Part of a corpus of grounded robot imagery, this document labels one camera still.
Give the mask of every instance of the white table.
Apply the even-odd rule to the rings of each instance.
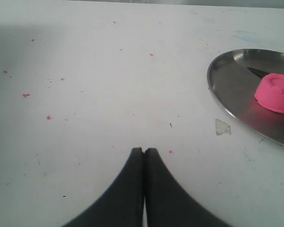
[[[284,147],[208,91],[240,48],[284,52],[284,9],[0,1],[0,227],[63,225],[138,146],[231,225],[284,227]]]

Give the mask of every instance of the pink crumb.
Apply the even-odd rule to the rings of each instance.
[[[29,93],[27,93],[27,94],[22,94],[22,96],[23,96],[24,98],[26,98],[27,96],[30,96],[30,94],[29,94]]]

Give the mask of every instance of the metal plate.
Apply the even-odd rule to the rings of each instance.
[[[208,68],[209,89],[233,117],[284,145],[284,114],[269,111],[257,103],[254,94],[261,79],[246,67],[284,74],[284,53],[259,49],[224,53]]]

